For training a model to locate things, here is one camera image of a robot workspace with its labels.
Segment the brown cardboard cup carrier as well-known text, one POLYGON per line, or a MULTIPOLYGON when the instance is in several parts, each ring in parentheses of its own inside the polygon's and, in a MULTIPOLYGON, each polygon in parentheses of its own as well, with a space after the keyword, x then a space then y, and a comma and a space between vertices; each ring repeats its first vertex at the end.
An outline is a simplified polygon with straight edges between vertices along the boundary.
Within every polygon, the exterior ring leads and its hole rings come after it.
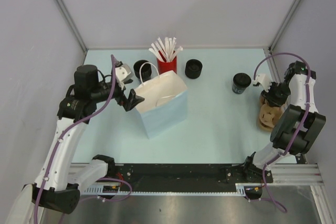
POLYGON ((271 107, 262 95, 259 97, 259 105, 260 110, 257 118, 257 125, 263 131, 272 132, 283 114, 283 107, 271 107))

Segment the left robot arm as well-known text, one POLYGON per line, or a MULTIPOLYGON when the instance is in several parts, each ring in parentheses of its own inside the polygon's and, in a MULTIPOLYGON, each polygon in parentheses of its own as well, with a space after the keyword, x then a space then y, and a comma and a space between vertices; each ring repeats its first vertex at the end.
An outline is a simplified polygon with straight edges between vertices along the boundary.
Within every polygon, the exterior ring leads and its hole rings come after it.
POLYGON ((117 173, 114 159, 96 155, 91 162, 72 177, 68 175, 72 158, 90 119, 102 112, 97 104, 106 107, 114 99, 125 111, 144 101, 134 90, 124 95, 125 84, 132 82, 131 68, 117 62, 112 65, 110 82, 95 65, 83 65, 74 73, 74 83, 59 104, 56 132, 40 174, 33 183, 34 215, 40 207, 64 214, 76 208, 81 193, 94 182, 110 182, 117 173))

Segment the black lid stack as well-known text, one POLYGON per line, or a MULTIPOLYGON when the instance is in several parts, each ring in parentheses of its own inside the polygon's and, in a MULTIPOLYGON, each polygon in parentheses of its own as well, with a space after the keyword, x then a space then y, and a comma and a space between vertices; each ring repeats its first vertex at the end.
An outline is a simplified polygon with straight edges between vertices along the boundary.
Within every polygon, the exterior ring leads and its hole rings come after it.
POLYGON ((190 59, 186 62, 185 75, 190 79, 197 79, 202 72, 203 65, 197 59, 190 59))

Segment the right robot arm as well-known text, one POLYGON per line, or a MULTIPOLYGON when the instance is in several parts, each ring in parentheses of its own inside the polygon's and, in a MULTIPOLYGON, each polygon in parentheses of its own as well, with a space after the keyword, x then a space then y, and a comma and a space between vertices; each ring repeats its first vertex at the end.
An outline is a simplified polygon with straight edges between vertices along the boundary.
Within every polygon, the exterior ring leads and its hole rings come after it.
POLYGON ((301 61, 293 62, 283 82, 272 82, 266 74, 254 76, 253 85, 262 86, 259 124, 272 130, 270 143, 245 160, 243 179, 254 183, 272 165, 287 156, 305 154, 326 123, 319 114, 313 88, 316 73, 301 61))

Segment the light blue paper bag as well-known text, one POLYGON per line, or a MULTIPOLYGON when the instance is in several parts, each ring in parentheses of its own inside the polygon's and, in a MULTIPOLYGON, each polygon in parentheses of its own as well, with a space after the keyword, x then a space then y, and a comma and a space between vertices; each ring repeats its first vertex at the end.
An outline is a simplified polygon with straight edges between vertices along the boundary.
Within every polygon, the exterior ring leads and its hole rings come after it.
POLYGON ((187 118, 188 90, 174 72, 158 73, 156 77, 135 88, 144 101, 135 106, 148 138, 154 138, 187 118))

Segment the black coffee cup stack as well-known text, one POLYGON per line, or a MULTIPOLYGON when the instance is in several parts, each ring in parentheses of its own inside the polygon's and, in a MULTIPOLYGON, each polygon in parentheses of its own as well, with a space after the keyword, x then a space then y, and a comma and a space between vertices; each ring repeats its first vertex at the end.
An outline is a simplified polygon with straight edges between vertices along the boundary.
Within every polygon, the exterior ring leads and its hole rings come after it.
POLYGON ((133 65, 133 70, 135 76, 143 81, 147 81, 151 79, 152 75, 152 67, 151 64, 147 60, 138 60, 133 65))

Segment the single black coffee cup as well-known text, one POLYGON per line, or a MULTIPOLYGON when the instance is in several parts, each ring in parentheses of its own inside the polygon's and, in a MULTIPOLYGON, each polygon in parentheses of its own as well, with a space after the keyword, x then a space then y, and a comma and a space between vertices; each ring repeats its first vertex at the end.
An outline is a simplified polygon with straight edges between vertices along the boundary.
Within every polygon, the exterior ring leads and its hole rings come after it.
POLYGON ((234 82, 232 83, 232 91, 235 94, 242 94, 246 89, 247 89, 247 87, 245 87, 245 86, 241 87, 241 86, 235 84, 234 82))

